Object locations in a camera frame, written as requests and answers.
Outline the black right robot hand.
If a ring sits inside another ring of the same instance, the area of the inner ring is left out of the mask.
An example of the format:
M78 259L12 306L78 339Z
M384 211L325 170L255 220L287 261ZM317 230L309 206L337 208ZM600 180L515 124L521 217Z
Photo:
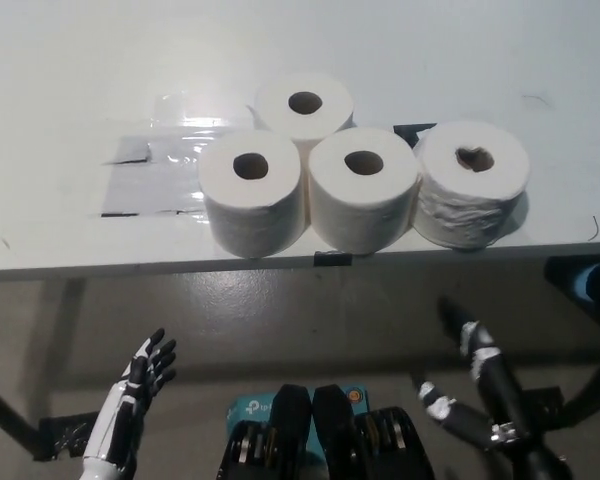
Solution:
M545 431L486 326L447 296L438 299L437 312L445 333L469 363L486 411L444 394L415 373L412 384L429 418L456 438L503 455L514 479L571 479L568 465L546 445Z

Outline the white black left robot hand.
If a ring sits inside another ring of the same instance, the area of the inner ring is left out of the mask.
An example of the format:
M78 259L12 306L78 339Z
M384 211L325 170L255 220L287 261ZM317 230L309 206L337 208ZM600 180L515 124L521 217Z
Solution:
M135 476L145 416L176 376L176 341L164 336L162 328L149 336L109 390L82 457L81 480Z

